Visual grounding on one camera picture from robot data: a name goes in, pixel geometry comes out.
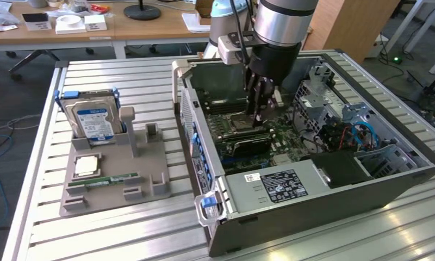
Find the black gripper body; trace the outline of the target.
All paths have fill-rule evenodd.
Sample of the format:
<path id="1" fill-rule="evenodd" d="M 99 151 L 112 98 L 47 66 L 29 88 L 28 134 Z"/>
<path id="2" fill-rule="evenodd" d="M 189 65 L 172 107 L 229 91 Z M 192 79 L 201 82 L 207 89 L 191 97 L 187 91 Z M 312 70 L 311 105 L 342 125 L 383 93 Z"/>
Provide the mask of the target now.
<path id="1" fill-rule="evenodd" d="M 256 46 L 252 48 L 248 67 L 256 75 L 282 82 L 291 71 L 299 51 L 300 43 L 290 47 Z"/>

